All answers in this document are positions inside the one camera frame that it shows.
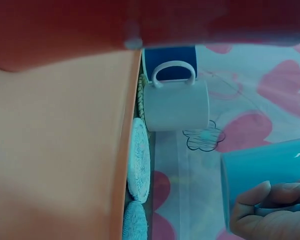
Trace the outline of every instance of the blue mug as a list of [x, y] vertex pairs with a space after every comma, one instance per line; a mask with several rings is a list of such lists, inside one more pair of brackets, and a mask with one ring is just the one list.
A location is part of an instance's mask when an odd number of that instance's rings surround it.
[[[142, 68], [148, 81], [151, 80], [156, 67], [170, 61], [183, 61], [190, 64], [195, 71], [195, 77], [198, 76], [195, 46], [147, 48], [142, 51]], [[186, 68], [172, 66], [158, 72], [156, 78], [158, 81], [166, 81], [189, 79], [191, 76], [191, 72]]]
[[[300, 139], [224, 153], [220, 170], [224, 221], [230, 232], [230, 215], [239, 194], [264, 181], [274, 185], [300, 179]], [[280, 210], [297, 212], [300, 204], [284, 208], [255, 206], [255, 214], [263, 217]]]

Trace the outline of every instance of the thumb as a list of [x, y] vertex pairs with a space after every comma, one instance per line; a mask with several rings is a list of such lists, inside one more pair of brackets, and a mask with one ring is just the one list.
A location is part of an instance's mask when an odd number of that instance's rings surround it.
[[256, 187], [240, 194], [230, 216], [230, 229], [244, 239], [249, 239], [257, 224], [263, 219], [255, 215], [255, 205], [261, 203], [270, 193], [269, 181], [264, 181]]

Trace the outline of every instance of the white surface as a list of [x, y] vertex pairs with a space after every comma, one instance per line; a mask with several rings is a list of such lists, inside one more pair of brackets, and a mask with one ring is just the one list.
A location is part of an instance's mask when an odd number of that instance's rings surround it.
[[[178, 240], [238, 240], [223, 231], [220, 154], [300, 138], [300, 46], [196, 49], [198, 75], [209, 90], [210, 119], [225, 140], [215, 151], [192, 151], [181, 131], [157, 134], [155, 170], [169, 179], [170, 192], [155, 212], [173, 227], [167, 234]], [[164, 232], [153, 225], [157, 235]]]

